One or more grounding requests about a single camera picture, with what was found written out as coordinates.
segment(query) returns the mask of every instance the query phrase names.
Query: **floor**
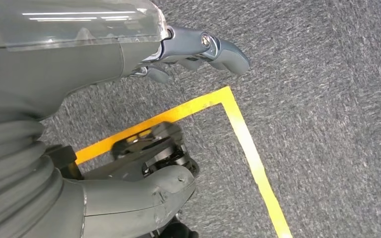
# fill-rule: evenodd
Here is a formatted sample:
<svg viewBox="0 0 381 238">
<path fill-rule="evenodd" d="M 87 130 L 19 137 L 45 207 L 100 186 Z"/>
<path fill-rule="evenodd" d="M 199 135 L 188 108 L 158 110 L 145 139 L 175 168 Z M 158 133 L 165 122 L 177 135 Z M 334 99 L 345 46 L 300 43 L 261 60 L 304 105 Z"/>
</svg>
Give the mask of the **floor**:
<svg viewBox="0 0 381 238">
<path fill-rule="evenodd" d="M 126 78 L 86 88 L 44 121 L 42 140 L 79 150 L 230 85 L 293 237 L 381 238 L 381 1 L 154 2 L 169 24 L 235 42 L 251 70 L 174 65 L 168 84 Z M 277 237 L 224 110 L 179 125 L 202 168 L 184 221 L 201 237 Z"/>
</svg>

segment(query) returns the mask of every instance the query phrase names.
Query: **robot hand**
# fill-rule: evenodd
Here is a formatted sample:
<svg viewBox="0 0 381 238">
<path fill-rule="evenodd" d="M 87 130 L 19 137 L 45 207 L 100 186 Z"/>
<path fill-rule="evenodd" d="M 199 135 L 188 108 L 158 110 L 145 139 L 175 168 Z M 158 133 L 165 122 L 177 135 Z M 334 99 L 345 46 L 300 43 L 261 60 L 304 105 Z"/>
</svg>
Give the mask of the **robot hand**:
<svg viewBox="0 0 381 238">
<path fill-rule="evenodd" d="M 168 31 L 170 36 L 161 42 L 158 51 L 144 59 L 131 76 L 149 76 L 158 82 L 166 82 L 169 74 L 152 65 L 156 62 L 178 63 L 187 69 L 196 70 L 206 61 L 216 69 L 226 69 L 238 75 L 249 69 L 249 59 L 229 41 L 185 27 L 168 26 Z"/>
</svg>

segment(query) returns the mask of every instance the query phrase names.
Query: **transparent plastic cover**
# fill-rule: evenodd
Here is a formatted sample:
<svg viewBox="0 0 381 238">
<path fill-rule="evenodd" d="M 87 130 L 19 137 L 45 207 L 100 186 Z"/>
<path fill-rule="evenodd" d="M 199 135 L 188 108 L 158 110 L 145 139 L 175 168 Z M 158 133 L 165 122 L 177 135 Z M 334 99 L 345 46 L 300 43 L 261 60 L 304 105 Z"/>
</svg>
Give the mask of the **transparent plastic cover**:
<svg viewBox="0 0 381 238">
<path fill-rule="evenodd" d="M 0 0 L 0 48 L 25 51 L 168 37 L 149 0 Z"/>
</svg>

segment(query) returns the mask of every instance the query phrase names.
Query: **yellow tape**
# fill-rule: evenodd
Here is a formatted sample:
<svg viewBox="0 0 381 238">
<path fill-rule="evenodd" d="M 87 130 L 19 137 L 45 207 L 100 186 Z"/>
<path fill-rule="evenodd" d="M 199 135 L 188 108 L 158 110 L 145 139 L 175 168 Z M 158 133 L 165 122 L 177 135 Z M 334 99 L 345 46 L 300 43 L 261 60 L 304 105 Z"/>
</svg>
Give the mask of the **yellow tape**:
<svg viewBox="0 0 381 238">
<path fill-rule="evenodd" d="M 271 185 L 269 184 L 259 153 L 256 150 L 252 136 L 249 133 L 249 129 L 246 126 L 245 120 L 243 119 L 242 113 L 240 112 L 230 87 L 224 87 L 218 91 L 190 100 L 118 134 L 90 145 L 76 153 L 76 162 L 77 164 L 81 164 L 106 153 L 116 141 L 125 139 L 128 136 L 139 133 L 163 121 L 175 122 L 220 103 L 223 105 L 230 120 L 230 124 L 243 148 L 252 175 L 268 209 L 269 216 L 275 231 L 277 232 L 278 238 L 292 238 L 284 214 L 274 192 L 272 191 Z"/>
</svg>

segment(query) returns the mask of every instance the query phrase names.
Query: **humanoid robot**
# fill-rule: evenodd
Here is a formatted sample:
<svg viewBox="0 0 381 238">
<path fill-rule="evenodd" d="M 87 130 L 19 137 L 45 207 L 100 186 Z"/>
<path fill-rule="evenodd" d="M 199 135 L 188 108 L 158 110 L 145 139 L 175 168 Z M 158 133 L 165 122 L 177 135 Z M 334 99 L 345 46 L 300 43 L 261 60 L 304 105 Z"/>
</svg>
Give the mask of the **humanoid robot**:
<svg viewBox="0 0 381 238">
<path fill-rule="evenodd" d="M 116 143 L 114 162 L 83 175 L 69 147 L 38 138 L 80 88 L 204 62 L 249 69 L 234 44 L 168 26 L 148 0 L 0 0 L 0 238 L 197 237 L 175 218 L 199 171 L 176 125 Z"/>
</svg>

